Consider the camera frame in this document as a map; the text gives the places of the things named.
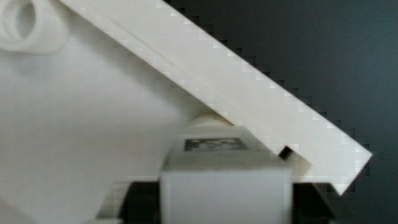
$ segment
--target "plastic mechanism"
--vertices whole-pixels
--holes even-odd
[[[58,0],[288,163],[343,194],[371,153],[161,0]]]
[[[67,9],[53,0],[0,0],[0,49],[53,53],[69,38]]]

